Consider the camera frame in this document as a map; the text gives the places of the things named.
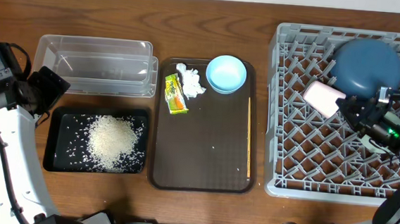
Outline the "light blue saucer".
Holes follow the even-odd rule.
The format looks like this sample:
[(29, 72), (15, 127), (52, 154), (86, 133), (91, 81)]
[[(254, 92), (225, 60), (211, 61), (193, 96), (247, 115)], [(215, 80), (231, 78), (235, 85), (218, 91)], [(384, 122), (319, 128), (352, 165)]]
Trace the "light blue saucer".
[(234, 56), (218, 56), (206, 67), (206, 79), (219, 94), (231, 94), (246, 82), (247, 71), (243, 62)]

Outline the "dark blue plate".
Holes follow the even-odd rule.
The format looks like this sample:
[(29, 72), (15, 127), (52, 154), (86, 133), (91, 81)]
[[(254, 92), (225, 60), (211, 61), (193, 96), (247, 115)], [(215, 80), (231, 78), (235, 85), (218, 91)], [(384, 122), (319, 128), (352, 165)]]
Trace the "dark blue plate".
[(381, 87), (398, 89), (400, 58), (390, 45), (377, 39), (355, 39), (333, 55), (333, 86), (348, 97), (374, 97)]

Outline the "pink white cup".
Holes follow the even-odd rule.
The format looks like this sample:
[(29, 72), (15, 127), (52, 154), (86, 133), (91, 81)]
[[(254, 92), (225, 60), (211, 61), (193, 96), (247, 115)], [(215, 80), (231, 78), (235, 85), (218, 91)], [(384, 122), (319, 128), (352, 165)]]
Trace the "pink white cup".
[(331, 118), (339, 107), (338, 99), (345, 99), (346, 94), (318, 81), (312, 82), (304, 91), (304, 101), (326, 118)]

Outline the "white tissue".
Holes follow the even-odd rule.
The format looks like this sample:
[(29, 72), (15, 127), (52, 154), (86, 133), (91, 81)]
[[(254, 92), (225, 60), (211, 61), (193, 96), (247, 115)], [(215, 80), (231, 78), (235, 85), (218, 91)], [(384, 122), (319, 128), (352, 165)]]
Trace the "white tissue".
[(202, 87), (199, 83), (200, 76), (197, 69), (187, 69), (184, 63), (178, 63), (176, 69), (181, 73), (182, 77), (182, 91), (187, 99), (195, 98), (199, 94), (203, 94), (206, 91), (205, 87)]

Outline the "wooden chopstick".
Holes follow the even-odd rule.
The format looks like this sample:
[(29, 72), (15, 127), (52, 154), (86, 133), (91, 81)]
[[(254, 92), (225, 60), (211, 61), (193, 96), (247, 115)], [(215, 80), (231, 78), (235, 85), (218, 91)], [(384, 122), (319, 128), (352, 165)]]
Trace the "wooden chopstick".
[(250, 180), (251, 178), (251, 97), (248, 98), (248, 118), (247, 118), (247, 149), (246, 149), (246, 154), (247, 154), (247, 160), (246, 160), (246, 177), (247, 180)]

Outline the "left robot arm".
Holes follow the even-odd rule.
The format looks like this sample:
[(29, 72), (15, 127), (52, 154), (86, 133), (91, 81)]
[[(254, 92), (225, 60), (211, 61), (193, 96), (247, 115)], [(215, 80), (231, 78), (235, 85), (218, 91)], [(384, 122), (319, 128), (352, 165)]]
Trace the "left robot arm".
[(0, 42), (0, 224), (115, 224), (107, 211), (61, 216), (49, 196), (35, 130), (70, 85), (49, 68), (21, 67), (17, 44)]

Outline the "green yellow snack wrapper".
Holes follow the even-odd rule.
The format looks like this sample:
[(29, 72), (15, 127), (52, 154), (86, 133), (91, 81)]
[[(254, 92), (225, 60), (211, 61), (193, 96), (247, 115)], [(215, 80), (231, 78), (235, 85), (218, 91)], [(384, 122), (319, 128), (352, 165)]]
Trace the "green yellow snack wrapper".
[(164, 91), (170, 114), (188, 113), (178, 74), (165, 77)]

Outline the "mint green bowl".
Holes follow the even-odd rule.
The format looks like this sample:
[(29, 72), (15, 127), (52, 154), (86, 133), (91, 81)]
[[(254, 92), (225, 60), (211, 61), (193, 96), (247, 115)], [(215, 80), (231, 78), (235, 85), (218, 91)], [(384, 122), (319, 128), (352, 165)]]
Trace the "mint green bowl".
[[(387, 112), (384, 115), (384, 118), (386, 118), (389, 122), (393, 122), (396, 126), (400, 127), (400, 118), (396, 116), (392, 112)], [(384, 146), (378, 146), (374, 142), (370, 141), (370, 137), (368, 135), (364, 135), (361, 138), (361, 144), (370, 152), (376, 153), (376, 154), (391, 154), (392, 152), (388, 150), (387, 147)]]

